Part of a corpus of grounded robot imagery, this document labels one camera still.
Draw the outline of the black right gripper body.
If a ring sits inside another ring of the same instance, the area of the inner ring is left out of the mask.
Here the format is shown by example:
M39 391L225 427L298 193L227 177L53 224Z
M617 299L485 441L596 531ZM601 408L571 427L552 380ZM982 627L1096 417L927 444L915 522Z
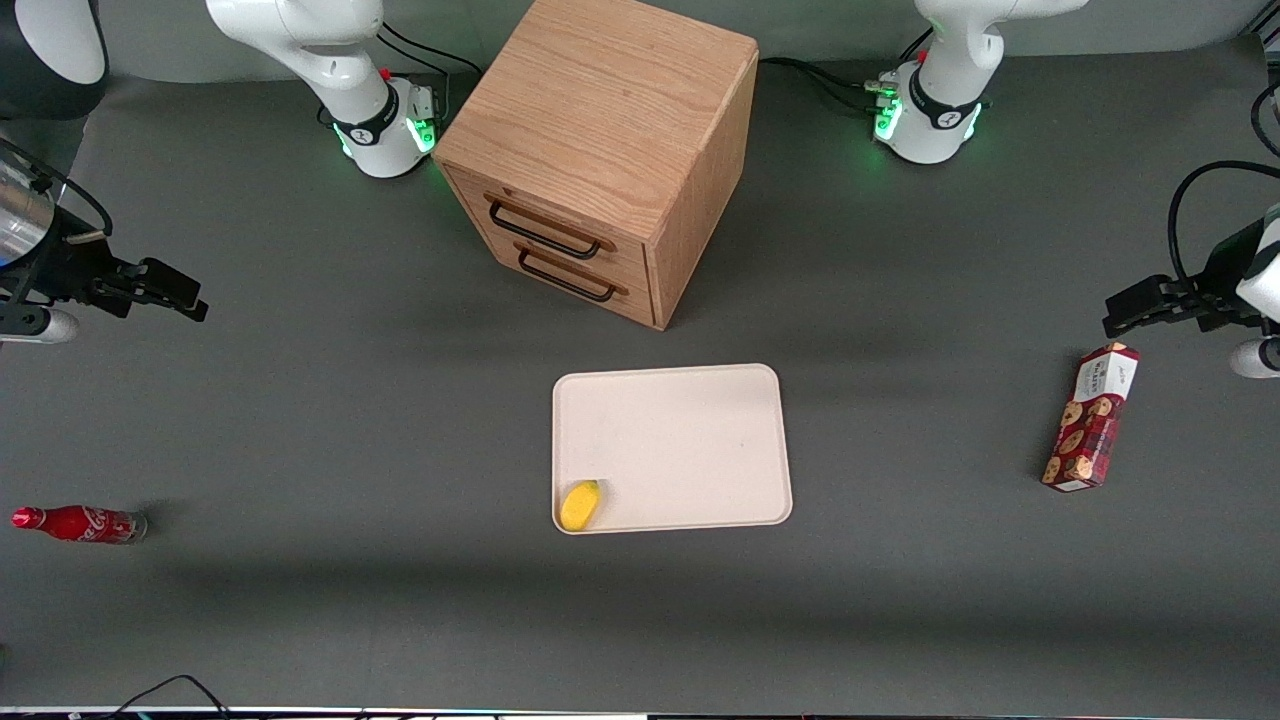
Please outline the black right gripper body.
M127 275L128 264L115 258L106 240L68 243L45 240L36 249L38 304L79 304L116 318L127 318L147 299Z

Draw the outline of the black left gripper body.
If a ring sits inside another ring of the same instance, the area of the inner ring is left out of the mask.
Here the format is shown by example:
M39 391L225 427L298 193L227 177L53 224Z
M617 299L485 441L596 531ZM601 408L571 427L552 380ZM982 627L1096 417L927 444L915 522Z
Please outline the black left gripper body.
M1208 255L1204 268L1183 279L1187 299L1183 320L1193 320L1202 333L1226 325L1254 328L1267 334L1270 319L1251 306L1236 287L1251 269L1268 223L1258 219L1220 241Z

